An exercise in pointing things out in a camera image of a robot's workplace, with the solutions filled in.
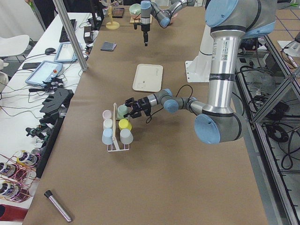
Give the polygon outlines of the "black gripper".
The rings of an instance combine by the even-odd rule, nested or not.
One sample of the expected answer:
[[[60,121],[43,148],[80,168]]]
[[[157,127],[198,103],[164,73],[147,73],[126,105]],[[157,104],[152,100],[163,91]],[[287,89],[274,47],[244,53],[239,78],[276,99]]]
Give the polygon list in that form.
[[[135,100],[133,97],[127,99],[125,101],[125,105],[127,107],[132,107],[132,111],[125,114],[123,118],[131,117],[138,118],[141,117],[142,111],[146,116],[150,116],[150,102],[147,97],[141,98],[139,100]]]
[[[150,19],[142,19],[141,22],[134,23],[134,29],[137,29],[137,26],[141,26],[141,31],[143,32],[143,42],[144,45],[148,45],[148,32],[150,31]]]

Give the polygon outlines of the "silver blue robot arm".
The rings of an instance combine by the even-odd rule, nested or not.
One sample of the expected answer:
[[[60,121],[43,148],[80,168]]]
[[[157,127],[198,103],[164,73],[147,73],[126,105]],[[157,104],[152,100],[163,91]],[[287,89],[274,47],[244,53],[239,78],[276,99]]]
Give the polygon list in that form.
[[[175,113],[186,109],[196,115],[195,132],[207,144],[235,141],[243,136],[245,121],[230,106],[235,80],[235,66],[242,39],[258,38],[275,27],[275,0],[210,0],[205,5],[205,22],[213,39],[209,75],[208,100],[202,103],[193,97],[174,97],[169,89],[139,100],[130,98],[125,105],[127,115],[151,115],[152,107],[162,105]]]
[[[141,22],[134,24],[134,29],[137,26],[141,26],[143,32],[144,45],[148,45],[148,32],[150,31],[150,16],[158,21],[158,24],[162,28],[166,28],[170,22],[172,16],[179,12],[181,9],[187,6],[194,6],[194,0],[177,0],[172,3],[168,9],[161,9],[155,2],[149,0],[141,1]],[[131,112],[125,114],[123,117],[137,118],[142,115],[142,112],[146,116],[151,117],[151,109],[156,105],[162,105],[163,108],[169,113],[175,113],[179,109],[186,109],[190,98],[173,97],[172,92],[169,89],[161,90],[157,93],[150,94],[144,98],[134,100],[130,98],[125,101],[125,106],[132,109]]]

